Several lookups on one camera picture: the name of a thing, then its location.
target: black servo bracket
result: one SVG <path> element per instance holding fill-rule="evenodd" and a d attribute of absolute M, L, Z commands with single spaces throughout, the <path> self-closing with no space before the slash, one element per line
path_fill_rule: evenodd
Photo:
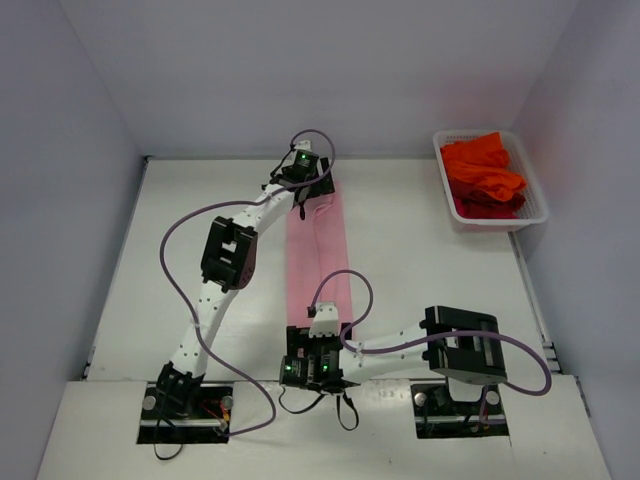
<path fill-rule="evenodd" d="M 454 330 L 500 333 L 496 317 L 485 313 L 437 306 L 425 309 L 425 315 L 420 328 L 426 329 L 427 335 Z M 498 340 L 458 337 L 455 344 L 452 347 L 445 340 L 429 342 L 423 358 L 429 361 L 432 371 L 474 385 L 495 385 L 507 381 L 502 345 Z"/>
<path fill-rule="evenodd" d="M 289 187 L 302 182 L 308 182 L 310 180 L 318 178 L 319 173 L 318 164 L 321 167 L 322 172 L 329 170 L 329 159 L 326 157 L 320 158 L 313 152 L 308 150 L 295 150 L 295 158 L 291 165 L 282 167 L 281 173 L 273 175 L 270 183 L 277 183 L 283 187 Z M 329 195 L 335 193 L 335 186 L 333 184 L 333 178 L 331 172 L 329 172 L 320 181 L 315 182 L 306 187 L 300 187 L 295 190 L 293 206 L 300 207 L 300 218 L 305 219 L 304 203 L 310 198 L 320 197 L 322 195 Z"/>
<path fill-rule="evenodd" d="M 253 278 L 257 248 L 258 232 L 252 227 L 217 217 L 211 223 L 200 262 L 203 281 L 217 283 L 223 292 L 243 289 Z"/>

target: white table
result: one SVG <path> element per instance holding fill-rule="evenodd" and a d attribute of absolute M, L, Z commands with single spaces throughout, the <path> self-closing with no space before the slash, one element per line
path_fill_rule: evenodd
<path fill-rule="evenodd" d="M 151 161 L 122 257 L 98 329 L 89 380 L 155 381 L 178 346 L 188 312 L 160 271 L 158 245 L 182 215 L 230 199 L 256 198 L 272 162 Z M 344 191 L 350 266 L 376 291 L 370 317 L 356 330 L 370 338 L 424 318 L 446 305 L 496 315 L 502 333 L 542 354 L 540 335 L 507 234 L 456 234 L 450 224 L 435 160 L 345 160 L 335 178 Z M 200 258 L 211 220 L 238 208 L 212 212 L 178 229 L 168 263 L 185 291 L 200 291 Z M 229 308 L 213 344 L 222 358 L 260 380 L 277 380 L 285 352 L 285 222 L 258 245 L 256 274 Z M 352 279 L 354 315 L 367 293 Z M 512 379 L 540 386 L 538 367 L 506 346 Z M 393 378 L 439 377 L 428 370 Z M 214 362 L 207 380 L 238 377 Z"/>
<path fill-rule="evenodd" d="M 280 412 L 269 428 L 228 445 L 188 445 L 175 460 L 158 462 L 136 445 L 147 381 L 176 348 L 187 312 L 158 265 L 158 244 L 180 216 L 206 204 L 253 199 L 272 165 L 264 161 L 152 161 L 100 323 L 89 381 L 69 383 L 39 478 L 240 478 L 345 480 L 606 480 L 608 474 L 572 377 L 554 376 L 543 398 L 501 388 L 510 437 L 418 440 L 411 378 L 424 370 L 352 389 L 361 425 L 340 429 L 334 403 L 309 414 Z M 502 333 L 542 354 L 540 334 L 506 234 L 456 234 L 431 160 L 347 160 L 335 176 L 343 185 L 350 266 L 373 283 L 376 302 L 356 334 L 382 335 L 423 318 L 431 305 L 497 316 Z M 227 210 L 231 215 L 235 210 Z M 178 230 L 168 262 L 187 292 L 199 292 L 199 262 L 214 214 Z M 213 348 L 258 379 L 278 378 L 285 351 L 284 221 L 259 242 L 252 284 L 232 304 Z M 352 281 L 354 313 L 366 290 Z M 505 346 L 510 380 L 536 388 L 542 375 L 523 353 Z M 207 380 L 236 380 L 213 362 Z M 265 385 L 273 394 L 279 387 Z M 309 392 L 290 391 L 290 408 Z M 264 398 L 244 382 L 234 386 L 232 429 L 266 419 Z"/>
<path fill-rule="evenodd" d="M 407 380 L 353 389 L 360 427 L 338 425 L 331 399 L 305 415 L 279 411 L 268 428 L 227 445 L 187 445 L 170 462 L 136 445 L 144 382 L 69 383 L 39 480 L 606 480 L 608 475 L 571 377 L 558 376 L 543 400 L 502 389 L 510 437 L 419 440 Z M 280 389 L 269 383 L 274 396 Z M 290 408 L 310 392 L 288 390 Z M 256 389 L 234 386 L 233 428 L 265 420 Z M 351 420 L 345 411 L 345 423 Z M 169 454 L 169 450 L 159 451 Z"/>

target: red wire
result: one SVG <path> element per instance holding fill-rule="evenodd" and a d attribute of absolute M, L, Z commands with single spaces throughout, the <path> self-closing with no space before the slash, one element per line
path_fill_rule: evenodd
<path fill-rule="evenodd" d="M 211 410 L 209 410 L 207 407 L 204 406 L 204 404 L 200 404 L 200 407 L 207 413 L 213 415 L 215 418 L 217 418 L 218 420 L 222 420 L 219 416 L 217 416 L 215 413 L 213 413 Z"/>

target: orange cloth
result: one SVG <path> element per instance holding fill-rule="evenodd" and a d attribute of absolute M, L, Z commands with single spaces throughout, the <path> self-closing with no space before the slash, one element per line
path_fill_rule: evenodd
<path fill-rule="evenodd" d="M 527 186 L 517 173 L 509 172 L 509 153 L 495 132 L 470 142 L 456 142 L 440 149 L 447 177 L 473 185 L 501 202 Z"/>

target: rectangular cutout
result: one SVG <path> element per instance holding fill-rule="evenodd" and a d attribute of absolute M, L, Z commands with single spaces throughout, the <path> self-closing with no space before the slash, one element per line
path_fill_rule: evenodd
<path fill-rule="evenodd" d="M 233 387 L 201 386 L 188 415 L 178 415 L 166 407 L 166 411 L 161 412 L 162 403 L 155 385 L 149 385 L 145 391 L 140 414 L 138 444 L 188 445 L 229 442 L 229 437 L 224 433 L 229 432 L 231 423 Z"/>

